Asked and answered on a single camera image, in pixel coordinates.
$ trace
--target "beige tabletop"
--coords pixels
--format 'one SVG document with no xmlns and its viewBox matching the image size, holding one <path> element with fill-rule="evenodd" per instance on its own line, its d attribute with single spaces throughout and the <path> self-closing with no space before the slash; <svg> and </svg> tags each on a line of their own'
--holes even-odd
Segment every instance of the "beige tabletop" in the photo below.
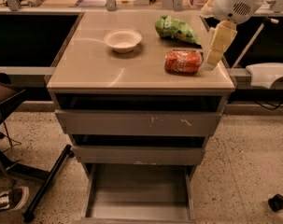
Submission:
<svg viewBox="0 0 283 224">
<path fill-rule="evenodd" d="M 187 22 L 199 36 L 202 47 L 160 39 L 154 24 L 162 15 Z M 134 51 L 118 54 L 104 43 L 105 34 L 115 29 L 133 29 L 142 35 L 142 41 Z M 206 44 L 207 31 L 196 10 L 89 10 L 85 12 L 71 38 L 48 88 L 53 91 L 234 90 L 233 82 L 222 63 L 213 71 L 201 67 L 197 74 L 191 76 L 173 75 L 164 70 L 167 51 L 200 50 L 205 54 Z"/>
</svg>

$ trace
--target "concrete floor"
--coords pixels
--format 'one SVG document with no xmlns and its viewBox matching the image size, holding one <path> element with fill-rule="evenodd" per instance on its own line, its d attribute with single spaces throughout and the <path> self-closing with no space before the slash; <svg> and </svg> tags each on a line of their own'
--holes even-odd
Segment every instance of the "concrete floor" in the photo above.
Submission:
<svg viewBox="0 0 283 224">
<path fill-rule="evenodd" d="M 6 152 L 13 160 L 50 170 L 69 144 L 53 112 L 14 112 L 7 120 L 10 136 L 21 141 Z M 2 150 L 7 139 L 0 140 Z M 17 180 L 30 188 L 29 202 L 40 182 Z M 67 158 L 35 210 L 34 224 L 64 224 L 79 220 L 88 178 L 76 159 Z M 8 182 L 0 172 L 0 191 Z M 283 195 L 283 108 L 277 111 L 229 112 L 210 138 L 202 164 L 191 182 L 196 223 L 279 223 L 283 210 L 274 213 L 268 198 Z M 0 224 L 22 223 L 21 211 L 0 213 Z"/>
</svg>

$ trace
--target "crumpled chip bag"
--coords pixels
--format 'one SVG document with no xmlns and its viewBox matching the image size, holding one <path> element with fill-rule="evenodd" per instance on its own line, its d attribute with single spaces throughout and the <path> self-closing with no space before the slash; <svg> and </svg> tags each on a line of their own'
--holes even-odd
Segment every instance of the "crumpled chip bag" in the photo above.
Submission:
<svg viewBox="0 0 283 224">
<path fill-rule="evenodd" d="M 203 62 L 202 54 L 198 51 L 171 50 L 165 55 L 165 70 L 175 73 L 197 73 Z"/>
<path fill-rule="evenodd" d="M 161 16 L 155 22 L 155 28 L 160 38 L 175 38 L 183 42 L 200 45 L 197 34 L 184 21 L 171 16 Z"/>
</svg>

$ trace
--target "green chip bag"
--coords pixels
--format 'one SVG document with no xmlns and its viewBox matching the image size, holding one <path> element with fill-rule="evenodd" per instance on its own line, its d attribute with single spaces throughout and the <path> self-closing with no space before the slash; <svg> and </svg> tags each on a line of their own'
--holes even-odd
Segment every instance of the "green chip bag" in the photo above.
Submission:
<svg viewBox="0 0 283 224">
<path fill-rule="evenodd" d="M 183 42 L 200 45 L 197 34 L 184 21 L 171 16 L 161 16 L 155 23 L 160 38 L 173 38 Z"/>
</svg>

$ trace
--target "speckled floor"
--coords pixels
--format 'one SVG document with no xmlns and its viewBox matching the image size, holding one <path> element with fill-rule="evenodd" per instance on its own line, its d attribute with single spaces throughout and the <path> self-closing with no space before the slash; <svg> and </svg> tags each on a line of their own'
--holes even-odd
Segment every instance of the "speckled floor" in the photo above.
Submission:
<svg viewBox="0 0 283 224">
<path fill-rule="evenodd" d="M 7 120 L 10 136 L 21 141 L 6 154 L 14 160 L 50 170 L 66 144 L 52 112 L 15 112 Z M 7 140 L 0 140 L 2 150 Z M 32 200 L 40 182 L 18 179 Z M 35 210 L 34 224 L 79 220 L 88 178 L 76 159 L 67 158 Z M 0 191 L 8 182 L 0 172 Z M 224 116 L 206 147 L 203 163 L 191 182 L 197 223 L 283 224 L 283 210 L 273 213 L 268 198 L 283 195 L 283 111 Z M 0 224 L 22 223 L 25 211 L 0 213 Z"/>
</svg>

